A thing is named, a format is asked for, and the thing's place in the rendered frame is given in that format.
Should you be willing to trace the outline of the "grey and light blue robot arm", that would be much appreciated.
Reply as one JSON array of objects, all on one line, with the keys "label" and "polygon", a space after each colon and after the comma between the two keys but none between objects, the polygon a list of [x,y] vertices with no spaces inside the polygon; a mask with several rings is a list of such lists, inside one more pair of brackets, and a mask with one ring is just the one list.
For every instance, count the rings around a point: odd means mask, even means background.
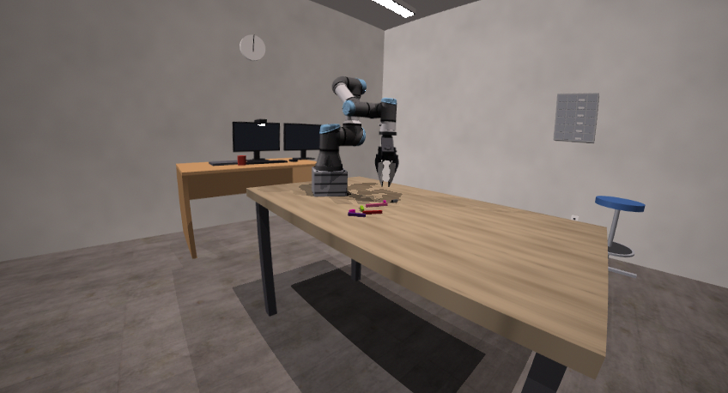
[{"label": "grey and light blue robot arm", "polygon": [[[315,169],[319,171],[341,171],[343,164],[339,146],[361,146],[366,139],[366,131],[361,127],[359,118],[380,118],[380,131],[396,132],[397,100],[383,98],[380,103],[361,102],[367,84],[358,78],[340,76],[332,83],[332,90],[343,103],[345,121],[340,124],[320,126],[319,155]],[[369,114],[369,115],[368,115]],[[394,156],[392,136],[381,136],[381,155]]]}]

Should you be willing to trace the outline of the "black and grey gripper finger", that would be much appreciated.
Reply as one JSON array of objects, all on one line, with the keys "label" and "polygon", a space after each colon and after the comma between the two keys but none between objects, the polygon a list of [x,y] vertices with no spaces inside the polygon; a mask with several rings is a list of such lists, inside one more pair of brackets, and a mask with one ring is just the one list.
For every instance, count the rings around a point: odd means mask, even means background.
[{"label": "black and grey gripper finger", "polygon": [[377,174],[379,176],[380,184],[383,187],[383,179],[382,179],[383,173],[382,173],[382,171],[384,169],[384,164],[383,164],[383,162],[381,161],[381,159],[379,158],[379,156],[377,154],[376,154],[376,158],[375,158],[375,166],[376,166]]},{"label": "black and grey gripper finger", "polygon": [[391,182],[392,182],[392,180],[393,180],[393,178],[395,176],[395,173],[397,171],[397,167],[398,167],[398,155],[396,156],[396,159],[393,160],[391,162],[391,164],[389,165],[389,168],[390,168],[390,174],[389,174],[390,179],[388,181],[388,187],[390,187],[390,185],[391,185]]}]

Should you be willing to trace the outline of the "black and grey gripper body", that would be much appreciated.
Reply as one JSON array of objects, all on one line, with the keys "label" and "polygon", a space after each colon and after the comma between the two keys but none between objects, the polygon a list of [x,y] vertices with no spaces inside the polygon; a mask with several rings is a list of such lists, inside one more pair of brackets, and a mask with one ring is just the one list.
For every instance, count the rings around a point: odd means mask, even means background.
[{"label": "black and grey gripper body", "polygon": [[[393,136],[396,136],[397,135],[397,132],[380,131],[379,132],[379,135],[383,135],[383,136],[393,135]],[[394,156],[382,156],[381,155],[381,147],[378,148],[378,156],[382,160],[382,162],[384,162],[385,160],[388,160],[390,162],[392,160],[395,160],[396,159],[396,156],[397,156],[396,155],[396,152],[397,152],[397,150],[394,148]]]}]

